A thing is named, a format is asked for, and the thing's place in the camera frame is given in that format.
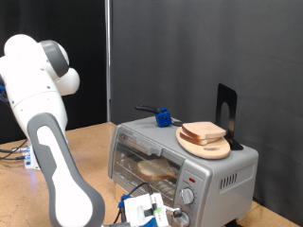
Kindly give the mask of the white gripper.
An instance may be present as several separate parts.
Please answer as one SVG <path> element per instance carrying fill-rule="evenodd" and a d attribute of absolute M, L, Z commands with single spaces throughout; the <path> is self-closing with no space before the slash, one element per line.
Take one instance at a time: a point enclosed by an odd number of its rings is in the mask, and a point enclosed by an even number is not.
<path fill-rule="evenodd" d="M 124 201 L 126 220 L 131 227 L 157 227 L 155 211 L 158 208 L 159 198 L 159 193 L 153 193 L 131 197 Z M 180 208 L 167 206 L 166 212 L 173 218 L 182 216 Z"/>

